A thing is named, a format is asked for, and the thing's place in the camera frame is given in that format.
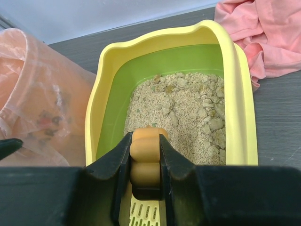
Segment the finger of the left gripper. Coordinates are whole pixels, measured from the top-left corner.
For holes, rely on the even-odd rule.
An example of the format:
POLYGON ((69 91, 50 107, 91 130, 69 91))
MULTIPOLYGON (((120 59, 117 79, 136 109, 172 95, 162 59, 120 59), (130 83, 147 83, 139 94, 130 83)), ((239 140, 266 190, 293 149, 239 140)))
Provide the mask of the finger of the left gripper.
POLYGON ((23 141, 18 138, 0 140, 0 160, 13 154, 23 146, 23 141))

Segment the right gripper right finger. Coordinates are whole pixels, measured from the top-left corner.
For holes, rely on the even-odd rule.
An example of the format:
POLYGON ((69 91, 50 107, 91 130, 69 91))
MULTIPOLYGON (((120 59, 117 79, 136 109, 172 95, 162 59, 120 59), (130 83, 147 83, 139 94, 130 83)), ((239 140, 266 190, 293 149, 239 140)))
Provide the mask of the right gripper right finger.
POLYGON ((159 136, 162 226, 205 226, 203 201, 196 165, 176 151, 164 135, 159 136))

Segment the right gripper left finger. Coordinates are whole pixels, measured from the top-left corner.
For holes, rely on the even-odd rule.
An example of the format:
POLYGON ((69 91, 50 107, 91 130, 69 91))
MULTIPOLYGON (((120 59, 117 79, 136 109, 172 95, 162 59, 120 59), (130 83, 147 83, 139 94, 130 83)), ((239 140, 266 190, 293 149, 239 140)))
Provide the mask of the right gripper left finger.
POLYGON ((86 167, 90 173, 86 210, 88 226, 129 225, 131 142, 132 132, 129 132, 111 151, 86 167))

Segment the orange litter scoop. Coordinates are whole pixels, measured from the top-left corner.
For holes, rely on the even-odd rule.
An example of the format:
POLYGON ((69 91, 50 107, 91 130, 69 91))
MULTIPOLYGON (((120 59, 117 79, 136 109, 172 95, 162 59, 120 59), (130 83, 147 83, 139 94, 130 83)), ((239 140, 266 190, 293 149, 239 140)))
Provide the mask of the orange litter scoop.
POLYGON ((136 187, 160 185, 160 135, 168 138, 163 128, 138 128, 132 134, 130 145, 130 181, 136 187))

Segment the bin with pink bag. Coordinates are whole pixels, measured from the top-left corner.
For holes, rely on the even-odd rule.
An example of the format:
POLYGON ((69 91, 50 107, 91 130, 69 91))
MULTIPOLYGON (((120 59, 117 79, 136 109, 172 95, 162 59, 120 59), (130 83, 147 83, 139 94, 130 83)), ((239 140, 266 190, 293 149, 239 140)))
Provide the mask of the bin with pink bag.
POLYGON ((84 166, 89 72, 16 28, 0 33, 0 137, 23 146, 1 166, 84 166))

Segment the yellow green litter box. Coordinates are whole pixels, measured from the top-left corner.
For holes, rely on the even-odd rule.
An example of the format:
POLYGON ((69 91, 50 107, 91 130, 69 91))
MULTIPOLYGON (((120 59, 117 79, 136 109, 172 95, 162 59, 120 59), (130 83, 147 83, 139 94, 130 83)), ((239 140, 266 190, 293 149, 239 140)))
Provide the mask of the yellow green litter box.
POLYGON ((252 83, 243 50, 212 20, 167 28, 106 46, 85 119, 86 164, 111 151, 121 140, 121 124, 131 89, 151 73, 207 70, 224 77, 226 169, 257 165, 252 83))

